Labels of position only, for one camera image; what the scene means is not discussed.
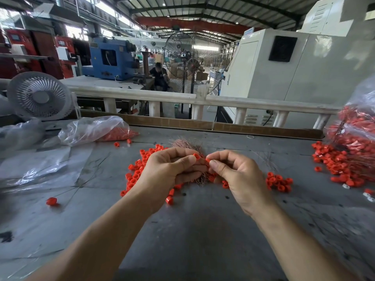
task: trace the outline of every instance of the person's left hand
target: person's left hand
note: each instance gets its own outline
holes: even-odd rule
[[[169,191],[176,185],[193,181],[208,170],[206,161],[197,160],[198,151],[186,148],[168,148],[153,153],[130,193],[137,192],[157,212],[165,202]]]

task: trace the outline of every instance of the forearm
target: forearm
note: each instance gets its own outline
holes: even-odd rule
[[[111,280],[151,214],[142,201],[141,194],[130,191],[27,281]]]
[[[260,212],[255,221],[290,281],[359,280],[279,206]]]

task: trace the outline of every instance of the hand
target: hand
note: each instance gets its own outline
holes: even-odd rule
[[[207,156],[209,172],[215,171],[226,181],[242,210],[254,218],[265,206],[275,205],[256,162],[244,155],[224,150]]]
[[[176,184],[193,181],[208,170],[206,161],[197,160],[194,153],[198,154],[198,151],[175,147],[153,153],[129,193],[141,193],[151,212],[157,212]]]

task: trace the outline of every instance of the table surface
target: table surface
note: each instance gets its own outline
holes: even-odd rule
[[[76,184],[0,195],[0,280],[20,280],[68,247],[120,199],[128,165],[139,150],[169,146],[184,137],[205,154],[233,149],[262,171],[294,179],[278,203],[343,263],[375,279],[374,210],[363,189],[344,189],[327,173],[316,173],[310,140],[134,127],[140,135],[128,147],[95,143]],[[61,207],[45,200],[58,196]],[[115,280],[286,280],[265,237],[220,185],[185,185],[175,205],[152,215],[123,260]]]
[[[63,84],[75,86],[100,86],[106,88],[131,88],[131,89],[150,89],[154,83],[154,78],[146,79],[145,86],[135,84],[129,79],[130,82],[116,82],[112,80],[103,80],[88,76],[78,76],[60,80]]]

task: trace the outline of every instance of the railing post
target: railing post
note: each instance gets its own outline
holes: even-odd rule
[[[278,115],[276,115],[275,121],[273,123],[273,127],[283,128],[285,122],[287,121],[289,111],[281,111],[279,110]]]
[[[207,94],[209,93],[209,88],[210,88],[209,84],[200,84],[198,86],[198,90],[196,91],[196,98],[205,100],[207,97]],[[204,108],[204,105],[202,104],[193,104],[193,107],[191,109],[191,119],[202,120],[203,108]]]
[[[247,108],[236,108],[236,115],[233,124],[243,124]]]
[[[319,129],[323,130],[323,128],[326,126],[329,118],[331,117],[330,114],[319,114],[313,129]]]
[[[148,110],[150,111],[151,117],[160,117],[160,102],[159,101],[149,101]]]
[[[113,97],[103,98],[105,112],[117,113],[116,111],[116,100]]]

